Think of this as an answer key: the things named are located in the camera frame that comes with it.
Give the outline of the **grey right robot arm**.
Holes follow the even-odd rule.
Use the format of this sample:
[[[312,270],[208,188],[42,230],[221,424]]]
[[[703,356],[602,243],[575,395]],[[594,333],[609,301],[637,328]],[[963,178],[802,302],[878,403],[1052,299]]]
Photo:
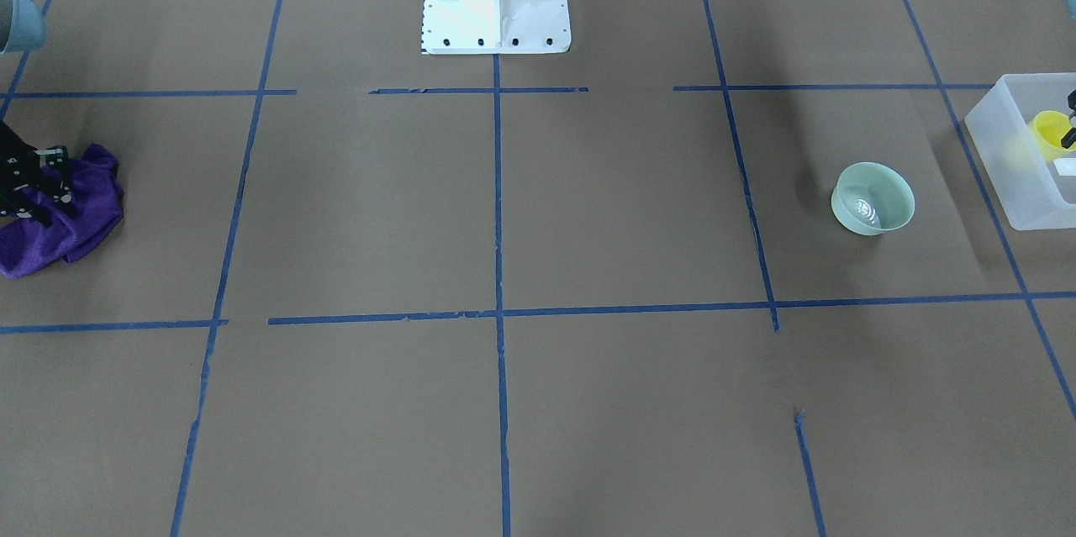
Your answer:
[[[38,50],[44,43],[44,13],[34,0],[1,0],[1,46],[4,54]],[[49,210],[34,202],[41,193],[69,218],[76,216],[70,158],[62,145],[37,149],[1,124],[1,197],[3,216],[51,225]]]

